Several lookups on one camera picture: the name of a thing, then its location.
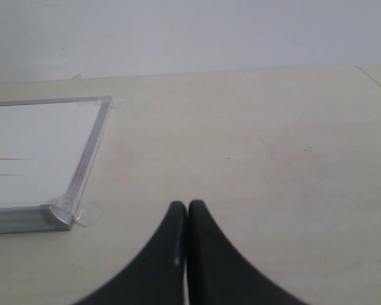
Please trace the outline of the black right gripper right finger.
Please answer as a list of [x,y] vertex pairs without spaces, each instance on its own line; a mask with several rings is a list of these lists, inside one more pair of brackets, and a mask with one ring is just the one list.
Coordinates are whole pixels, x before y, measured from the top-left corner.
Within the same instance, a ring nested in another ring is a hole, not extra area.
[[202,200],[189,204],[185,241],[191,304],[304,303],[237,251]]

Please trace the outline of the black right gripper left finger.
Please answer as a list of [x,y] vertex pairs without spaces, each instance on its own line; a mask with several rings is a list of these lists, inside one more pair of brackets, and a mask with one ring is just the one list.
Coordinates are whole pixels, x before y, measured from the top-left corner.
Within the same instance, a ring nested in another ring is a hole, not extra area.
[[170,203],[150,240],[115,277],[78,304],[183,304],[187,210]]

